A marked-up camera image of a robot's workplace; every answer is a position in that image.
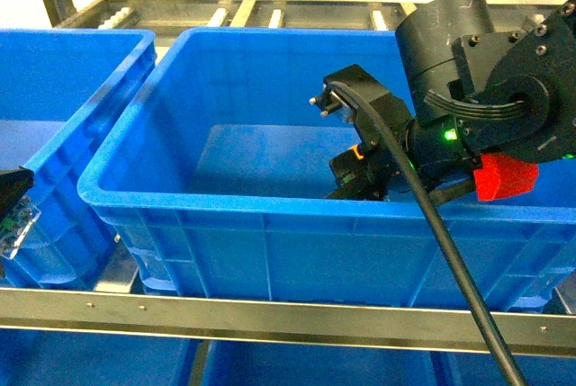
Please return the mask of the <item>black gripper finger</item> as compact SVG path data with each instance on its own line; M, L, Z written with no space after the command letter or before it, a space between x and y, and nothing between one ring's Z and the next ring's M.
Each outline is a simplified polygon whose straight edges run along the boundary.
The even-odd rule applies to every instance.
M3 220L34 186L34 172L19 167L12 170L1 171L1 210Z

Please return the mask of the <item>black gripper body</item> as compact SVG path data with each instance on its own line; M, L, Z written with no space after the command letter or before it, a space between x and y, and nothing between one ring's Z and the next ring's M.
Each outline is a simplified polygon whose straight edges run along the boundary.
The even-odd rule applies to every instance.
M329 161L337 189L329 199L382 201L391 192L409 193L410 184L374 128L354 127L360 141ZM477 154L452 124L403 124L395 132L411 167L435 202L450 202L474 190Z

